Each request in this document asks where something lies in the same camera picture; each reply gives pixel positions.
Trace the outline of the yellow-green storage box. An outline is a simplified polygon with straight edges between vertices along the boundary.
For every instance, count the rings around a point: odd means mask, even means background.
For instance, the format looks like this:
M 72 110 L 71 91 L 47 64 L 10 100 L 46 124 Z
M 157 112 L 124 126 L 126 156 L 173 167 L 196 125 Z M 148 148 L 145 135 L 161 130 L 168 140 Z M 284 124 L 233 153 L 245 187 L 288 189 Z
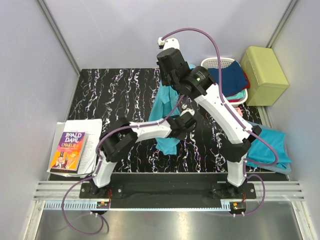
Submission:
M 250 82 L 247 106 L 272 106 L 289 87 L 271 48 L 248 47 L 240 65 Z

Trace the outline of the pink cube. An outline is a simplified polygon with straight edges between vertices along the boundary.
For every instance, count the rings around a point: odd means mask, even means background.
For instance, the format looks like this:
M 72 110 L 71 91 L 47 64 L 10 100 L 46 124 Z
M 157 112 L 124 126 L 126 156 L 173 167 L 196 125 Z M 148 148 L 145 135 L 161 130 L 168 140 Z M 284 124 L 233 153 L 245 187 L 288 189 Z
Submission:
M 242 112 L 242 110 L 241 110 L 240 107 L 236 107 L 235 110 L 237 111 L 237 113 L 238 113 L 241 117 L 244 116 L 244 114 L 243 114 L 243 112 Z

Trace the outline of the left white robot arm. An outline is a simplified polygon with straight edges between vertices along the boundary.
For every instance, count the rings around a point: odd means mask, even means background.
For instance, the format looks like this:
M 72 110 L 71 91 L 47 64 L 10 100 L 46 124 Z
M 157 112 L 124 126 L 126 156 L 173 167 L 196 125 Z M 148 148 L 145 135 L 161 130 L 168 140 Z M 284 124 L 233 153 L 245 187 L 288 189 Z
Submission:
M 97 198 L 108 193 L 111 175 L 118 162 L 139 142 L 160 139 L 182 141 L 197 125 L 195 111 L 188 108 L 179 115 L 155 121 L 130 122 L 125 117 L 116 121 L 110 132 L 100 136 L 96 147 L 97 167 L 90 180 L 90 192 Z

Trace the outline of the white paper sheets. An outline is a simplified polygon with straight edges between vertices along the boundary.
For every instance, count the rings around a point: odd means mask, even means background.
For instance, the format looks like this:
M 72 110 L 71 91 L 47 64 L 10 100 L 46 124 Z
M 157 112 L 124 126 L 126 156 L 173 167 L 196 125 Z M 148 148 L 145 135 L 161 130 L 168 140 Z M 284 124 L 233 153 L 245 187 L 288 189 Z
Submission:
M 49 172 L 50 162 L 52 160 L 54 152 L 56 151 L 63 132 L 85 132 L 87 134 L 87 139 L 81 155 L 77 173 Z M 101 119 L 68 120 L 66 122 L 58 122 L 55 129 L 47 172 L 64 177 L 84 177 L 93 172 L 96 166 L 97 158 L 96 147 L 99 143 L 101 132 Z

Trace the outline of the turquoise t-shirt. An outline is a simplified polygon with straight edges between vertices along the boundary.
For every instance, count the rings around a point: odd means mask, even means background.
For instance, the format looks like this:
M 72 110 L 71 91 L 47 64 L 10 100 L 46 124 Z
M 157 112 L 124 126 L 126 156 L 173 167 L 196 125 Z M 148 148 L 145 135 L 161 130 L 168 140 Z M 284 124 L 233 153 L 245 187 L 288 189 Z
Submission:
M 178 102 L 179 95 L 171 86 L 162 84 L 162 76 L 159 73 L 159 88 L 153 101 L 151 112 L 148 118 L 149 122 L 165 118 Z M 156 148 L 166 155 L 176 155 L 177 145 L 180 142 L 177 138 L 159 138 L 156 139 Z

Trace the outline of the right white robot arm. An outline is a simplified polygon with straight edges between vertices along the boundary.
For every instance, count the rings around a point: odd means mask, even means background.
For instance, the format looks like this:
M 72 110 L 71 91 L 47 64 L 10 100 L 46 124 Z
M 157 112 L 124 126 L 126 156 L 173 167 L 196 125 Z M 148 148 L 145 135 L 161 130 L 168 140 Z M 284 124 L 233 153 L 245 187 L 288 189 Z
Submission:
M 225 132 L 226 141 L 220 153 L 227 162 L 227 192 L 230 197 L 239 198 L 245 192 L 244 159 L 262 129 L 247 123 L 237 113 L 220 94 L 219 83 L 206 68 L 190 69 L 179 49 L 165 49 L 156 57 L 164 84 L 194 100 Z

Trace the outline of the navy blue folded t-shirt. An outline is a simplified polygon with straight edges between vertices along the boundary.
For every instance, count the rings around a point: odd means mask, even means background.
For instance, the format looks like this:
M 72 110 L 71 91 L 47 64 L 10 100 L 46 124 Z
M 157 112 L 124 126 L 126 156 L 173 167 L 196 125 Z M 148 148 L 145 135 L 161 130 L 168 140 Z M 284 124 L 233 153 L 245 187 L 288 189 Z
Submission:
M 237 61 L 221 69 L 222 93 L 225 97 L 235 95 L 245 88 L 247 82 L 242 68 Z

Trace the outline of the teal folded t-shirt in basket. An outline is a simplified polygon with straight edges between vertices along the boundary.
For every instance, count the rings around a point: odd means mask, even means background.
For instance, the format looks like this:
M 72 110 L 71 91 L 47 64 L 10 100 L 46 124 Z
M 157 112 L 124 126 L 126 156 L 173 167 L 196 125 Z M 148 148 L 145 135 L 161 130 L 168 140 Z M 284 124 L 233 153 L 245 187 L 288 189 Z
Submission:
M 240 102 L 245 96 L 246 96 L 246 90 L 243 89 L 242 91 L 240 91 L 234 95 L 227 96 L 226 99 L 229 102 Z

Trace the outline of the aluminium rail frame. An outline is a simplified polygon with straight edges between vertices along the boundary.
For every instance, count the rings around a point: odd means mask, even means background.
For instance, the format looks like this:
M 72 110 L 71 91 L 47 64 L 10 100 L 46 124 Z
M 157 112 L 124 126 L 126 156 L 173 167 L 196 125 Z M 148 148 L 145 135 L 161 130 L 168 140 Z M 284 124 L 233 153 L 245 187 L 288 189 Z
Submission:
M 218 199 L 215 175 L 117 175 L 112 194 L 81 198 L 74 181 L 39 182 L 25 240 L 317 240 L 297 181 L 252 178 Z

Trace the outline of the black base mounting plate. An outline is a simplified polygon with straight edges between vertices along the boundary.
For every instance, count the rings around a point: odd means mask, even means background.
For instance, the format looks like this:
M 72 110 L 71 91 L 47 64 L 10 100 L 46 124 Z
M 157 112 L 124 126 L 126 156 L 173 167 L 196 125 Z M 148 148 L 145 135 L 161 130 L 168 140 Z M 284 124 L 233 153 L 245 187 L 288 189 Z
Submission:
M 227 183 L 225 173 L 113 173 L 97 195 L 90 181 L 82 183 L 81 199 L 111 198 L 113 209 L 213 209 L 222 200 L 255 200 L 252 183 L 240 188 Z

